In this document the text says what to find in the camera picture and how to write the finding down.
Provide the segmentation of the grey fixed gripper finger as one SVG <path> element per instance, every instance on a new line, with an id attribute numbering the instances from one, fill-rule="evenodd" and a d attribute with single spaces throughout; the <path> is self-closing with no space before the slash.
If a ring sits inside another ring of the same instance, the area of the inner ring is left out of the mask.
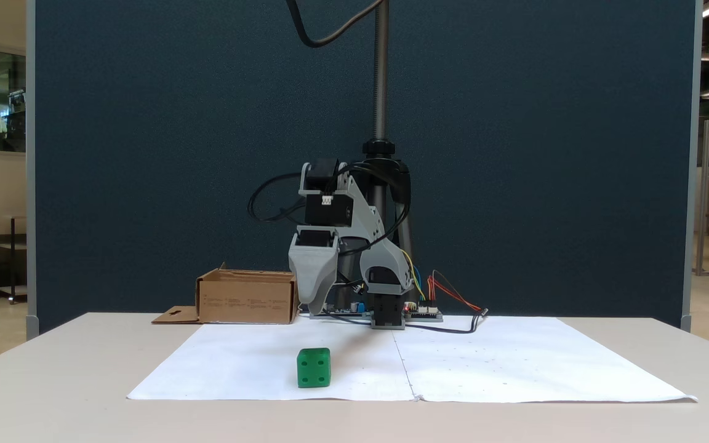
<path id="1" fill-rule="evenodd" d="M 321 315 L 327 295 L 337 283 L 337 270 L 295 274 L 297 299 L 310 315 Z"/>

